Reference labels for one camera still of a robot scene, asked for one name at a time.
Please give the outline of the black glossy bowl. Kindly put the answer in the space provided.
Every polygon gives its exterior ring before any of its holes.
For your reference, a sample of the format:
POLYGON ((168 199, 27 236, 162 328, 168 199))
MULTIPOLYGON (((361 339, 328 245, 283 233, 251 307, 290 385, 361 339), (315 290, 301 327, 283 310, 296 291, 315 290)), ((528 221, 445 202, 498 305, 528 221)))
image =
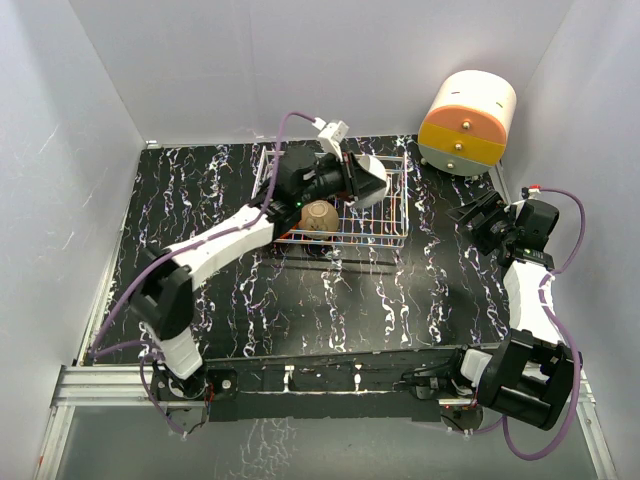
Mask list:
POLYGON ((329 239, 338 231, 339 215, 335 207, 327 201, 318 200, 305 205, 301 211, 298 228, 309 238, 329 239))

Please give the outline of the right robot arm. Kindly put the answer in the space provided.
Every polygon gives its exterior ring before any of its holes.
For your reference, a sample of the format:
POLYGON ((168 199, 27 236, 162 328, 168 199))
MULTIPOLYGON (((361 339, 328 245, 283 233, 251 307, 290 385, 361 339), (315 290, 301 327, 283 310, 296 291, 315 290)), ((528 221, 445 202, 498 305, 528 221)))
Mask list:
POLYGON ((527 198, 508 204, 490 191, 449 211, 483 255, 496 254, 509 301, 509 333, 493 353, 469 348, 445 376, 447 388, 480 405, 541 430, 551 429, 568 399, 574 362, 568 341, 549 319, 545 292, 554 269, 545 247, 558 209, 527 198))

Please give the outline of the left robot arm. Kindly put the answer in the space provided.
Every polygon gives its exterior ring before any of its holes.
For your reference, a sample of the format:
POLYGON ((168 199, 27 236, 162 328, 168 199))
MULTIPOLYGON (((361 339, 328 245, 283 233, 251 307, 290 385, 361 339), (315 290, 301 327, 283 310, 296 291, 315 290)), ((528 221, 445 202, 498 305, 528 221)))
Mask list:
POLYGON ((386 169, 374 156, 350 151, 319 156, 308 147, 290 147, 275 155, 256 195, 235 214, 187 241, 153 250, 129 305, 162 355, 166 384, 186 399, 205 390, 206 369, 191 330, 194 293, 203 283, 288 233, 305 206, 338 197, 367 208, 387 191, 386 169))

